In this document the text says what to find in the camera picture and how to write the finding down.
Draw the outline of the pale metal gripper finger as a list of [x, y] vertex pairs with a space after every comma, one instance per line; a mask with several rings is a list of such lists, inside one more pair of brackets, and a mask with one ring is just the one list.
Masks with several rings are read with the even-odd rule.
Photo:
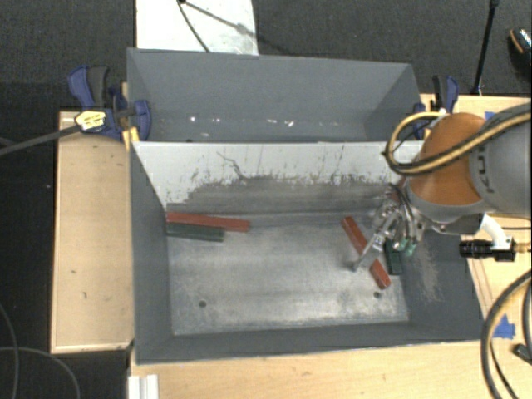
[[366, 257], [370, 254], [370, 251], [373, 249], [374, 243], [375, 243], [375, 239], [373, 237], [371, 237], [370, 240], [367, 241], [366, 243], [363, 243], [355, 239], [352, 241], [352, 245], [354, 249], [357, 251], [357, 259], [352, 263], [353, 271], [358, 270], [359, 266], [366, 259]]
[[370, 251], [370, 254], [362, 262], [362, 265], [369, 265], [373, 262], [374, 259], [378, 259], [379, 256], [383, 253], [385, 241], [383, 239], [378, 239], [373, 245], [373, 249]]

